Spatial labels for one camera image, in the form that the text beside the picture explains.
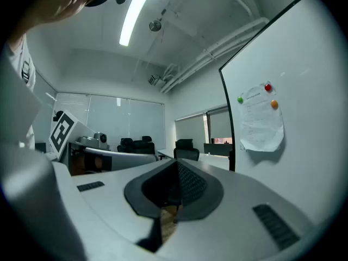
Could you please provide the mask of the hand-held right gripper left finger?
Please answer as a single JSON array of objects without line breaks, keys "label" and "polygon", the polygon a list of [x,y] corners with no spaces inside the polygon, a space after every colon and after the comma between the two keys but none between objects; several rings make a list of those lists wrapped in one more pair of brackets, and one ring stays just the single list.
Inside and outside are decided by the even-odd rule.
[{"label": "hand-held right gripper left finger", "polygon": [[71,176],[66,165],[53,162],[64,207],[82,242],[85,261],[176,261],[136,244],[149,236],[153,221],[138,216],[124,197],[133,178],[169,160],[113,172]]}]

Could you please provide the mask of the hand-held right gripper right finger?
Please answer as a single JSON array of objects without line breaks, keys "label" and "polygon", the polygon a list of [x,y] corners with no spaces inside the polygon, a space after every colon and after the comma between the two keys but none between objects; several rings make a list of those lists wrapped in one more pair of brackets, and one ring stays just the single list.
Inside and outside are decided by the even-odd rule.
[{"label": "hand-held right gripper right finger", "polygon": [[199,161],[178,163],[217,179],[219,205],[205,218],[180,221],[156,252],[169,261],[287,261],[308,245],[314,229],[295,205],[261,182]]}]

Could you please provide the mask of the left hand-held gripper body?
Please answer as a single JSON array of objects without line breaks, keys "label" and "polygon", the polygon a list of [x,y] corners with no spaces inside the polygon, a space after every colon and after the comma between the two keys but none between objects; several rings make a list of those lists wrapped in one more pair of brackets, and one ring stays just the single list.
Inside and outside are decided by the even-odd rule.
[{"label": "left hand-held gripper body", "polygon": [[106,134],[90,129],[67,110],[59,112],[61,116],[58,120],[54,117],[57,123],[49,136],[49,144],[58,160],[69,142],[99,150],[109,149]]}]

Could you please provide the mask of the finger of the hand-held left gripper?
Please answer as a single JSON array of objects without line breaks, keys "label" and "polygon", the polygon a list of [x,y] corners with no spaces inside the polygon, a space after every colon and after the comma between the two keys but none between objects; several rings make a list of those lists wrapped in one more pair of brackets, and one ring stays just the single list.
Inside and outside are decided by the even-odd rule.
[{"label": "finger of the hand-held left gripper", "polygon": [[101,159],[102,171],[117,171],[137,167],[158,161],[154,154],[136,154],[85,148],[84,152]]}]

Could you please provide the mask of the white whiteboard with black frame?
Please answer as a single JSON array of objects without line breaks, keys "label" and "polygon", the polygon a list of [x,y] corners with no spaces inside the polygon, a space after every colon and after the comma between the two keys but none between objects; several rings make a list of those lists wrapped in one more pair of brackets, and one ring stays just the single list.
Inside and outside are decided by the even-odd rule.
[{"label": "white whiteboard with black frame", "polygon": [[[238,173],[262,182],[316,225],[348,193],[348,39],[322,0],[298,0],[220,68],[234,129]],[[284,138],[273,152],[241,142],[238,102],[272,88]]]}]

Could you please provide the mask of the person's left hand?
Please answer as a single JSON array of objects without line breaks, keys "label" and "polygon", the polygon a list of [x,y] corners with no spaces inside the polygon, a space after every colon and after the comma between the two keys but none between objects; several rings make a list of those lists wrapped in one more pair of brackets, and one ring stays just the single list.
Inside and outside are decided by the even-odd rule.
[{"label": "person's left hand", "polygon": [[70,174],[79,176],[112,170],[112,157],[81,153],[72,157]]}]

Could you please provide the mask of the black mesh office chair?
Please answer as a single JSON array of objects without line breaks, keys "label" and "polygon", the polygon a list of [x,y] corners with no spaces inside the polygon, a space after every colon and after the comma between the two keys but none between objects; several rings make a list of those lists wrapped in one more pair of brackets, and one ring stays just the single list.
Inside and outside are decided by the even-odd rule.
[{"label": "black mesh office chair", "polygon": [[132,152],[138,154],[155,154],[155,146],[150,136],[143,136],[141,140],[134,140]]},{"label": "black mesh office chair", "polygon": [[173,150],[175,159],[183,158],[198,161],[200,152],[193,146],[193,139],[179,139],[176,141],[176,147]]},{"label": "black mesh office chair", "polygon": [[117,146],[118,152],[132,153],[133,152],[133,139],[122,138],[120,144]]}]

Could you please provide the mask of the long white desk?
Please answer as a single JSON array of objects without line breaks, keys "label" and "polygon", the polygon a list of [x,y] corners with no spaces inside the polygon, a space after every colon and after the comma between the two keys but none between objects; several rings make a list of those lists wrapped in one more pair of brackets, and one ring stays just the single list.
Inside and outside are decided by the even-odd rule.
[{"label": "long white desk", "polygon": [[[158,156],[164,156],[166,158],[174,158],[173,148],[162,149],[157,151]],[[229,171],[229,159],[224,156],[215,156],[210,154],[200,154],[199,161],[208,163],[209,165],[219,167],[221,169]]]}]

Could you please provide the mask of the grey roller blind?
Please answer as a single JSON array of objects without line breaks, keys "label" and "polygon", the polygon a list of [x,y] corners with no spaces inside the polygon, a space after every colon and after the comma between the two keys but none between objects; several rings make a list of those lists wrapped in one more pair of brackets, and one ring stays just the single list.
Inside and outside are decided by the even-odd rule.
[{"label": "grey roller blind", "polygon": [[231,122],[227,110],[210,114],[210,136],[212,139],[232,137]]},{"label": "grey roller blind", "polygon": [[204,153],[206,136],[203,115],[197,115],[175,121],[176,140],[192,139],[193,147]]}]

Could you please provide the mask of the dark grey desk divider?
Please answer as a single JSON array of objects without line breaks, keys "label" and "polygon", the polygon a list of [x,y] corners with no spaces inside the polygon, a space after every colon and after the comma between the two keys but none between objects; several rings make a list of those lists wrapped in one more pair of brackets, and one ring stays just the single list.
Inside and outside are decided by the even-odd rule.
[{"label": "dark grey desk divider", "polygon": [[232,144],[203,144],[204,153],[214,156],[229,157],[230,151],[233,151]]}]

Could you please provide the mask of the white printed paper sheet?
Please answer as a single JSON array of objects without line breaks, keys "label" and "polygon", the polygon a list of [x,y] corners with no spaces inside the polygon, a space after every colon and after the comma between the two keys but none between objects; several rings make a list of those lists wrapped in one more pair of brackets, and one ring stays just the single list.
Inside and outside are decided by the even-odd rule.
[{"label": "white printed paper sheet", "polygon": [[[272,86],[270,92],[264,89]],[[280,106],[273,109],[271,101],[276,100],[276,91],[267,81],[255,86],[239,97],[240,142],[244,149],[255,152],[274,152],[284,139],[284,125]]]}]

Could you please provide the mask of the person's white shirt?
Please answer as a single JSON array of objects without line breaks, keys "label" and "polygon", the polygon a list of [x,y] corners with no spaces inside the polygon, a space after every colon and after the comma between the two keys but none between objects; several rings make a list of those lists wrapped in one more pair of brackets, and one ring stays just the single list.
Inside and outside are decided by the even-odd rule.
[{"label": "person's white shirt", "polygon": [[0,56],[0,141],[18,144],[21,148],[35,148],[33,127],[26,127],[33,121],[33,115],[25,118],[33,102],[21,104],[34,90],[36,70],[29,53],[27,38],[22,36],[16,48],[5,43]]}]

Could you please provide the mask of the white ceiling pipes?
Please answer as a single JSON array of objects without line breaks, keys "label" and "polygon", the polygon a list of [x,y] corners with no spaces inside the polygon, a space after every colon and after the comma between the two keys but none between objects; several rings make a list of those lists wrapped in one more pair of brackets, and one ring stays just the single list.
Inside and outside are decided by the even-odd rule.
[{"label": "white ceiling pipes", "polygon": [[161,88],[160,92],[163,94],[169,92],[177,84],[183,82],[212,61],[216,61],[225,54],[246,44],[247,41],[251,40],[258,33],[261,26],[267,25],[269,21],[266,17],[258,18],[214,42],[170,79]]}]

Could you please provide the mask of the long ceiling light tube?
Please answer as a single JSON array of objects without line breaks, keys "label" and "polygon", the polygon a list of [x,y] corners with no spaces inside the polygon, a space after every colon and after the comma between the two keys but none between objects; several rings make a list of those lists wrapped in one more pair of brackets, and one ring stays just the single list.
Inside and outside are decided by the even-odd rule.
[{"label": "long ceiling light tube", "polygon": [[129,45],[134,26],[145,2],[146,0],[131,0],[120,34],[119,44],[121,46]]}]

